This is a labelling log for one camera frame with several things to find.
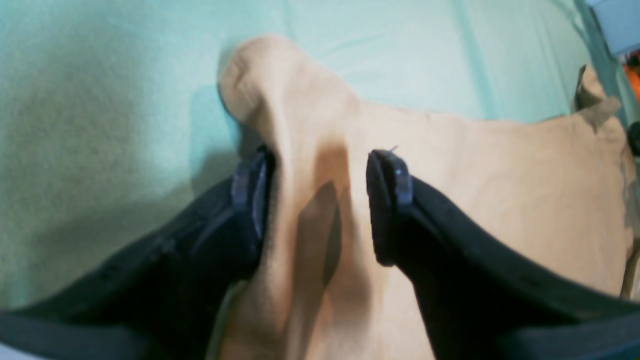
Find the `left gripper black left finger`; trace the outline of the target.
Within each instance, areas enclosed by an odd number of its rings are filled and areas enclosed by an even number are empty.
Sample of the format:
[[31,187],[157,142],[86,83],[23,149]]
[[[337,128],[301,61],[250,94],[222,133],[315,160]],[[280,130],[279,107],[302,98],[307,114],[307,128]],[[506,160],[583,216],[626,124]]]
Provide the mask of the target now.
[[202,360],[227,290],[258,266],[274,155],[259,148],[176,218],[57,294],[1,313],[1,358]]

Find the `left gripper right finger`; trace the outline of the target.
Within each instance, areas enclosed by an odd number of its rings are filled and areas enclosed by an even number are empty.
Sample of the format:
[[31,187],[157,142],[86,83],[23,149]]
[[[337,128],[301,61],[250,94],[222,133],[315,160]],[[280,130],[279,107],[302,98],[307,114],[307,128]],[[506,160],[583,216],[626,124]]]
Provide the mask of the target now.
[[639,305],[535,264],[412,176],[366,162],[375,257],[409,278],[437,360],[637,360]]

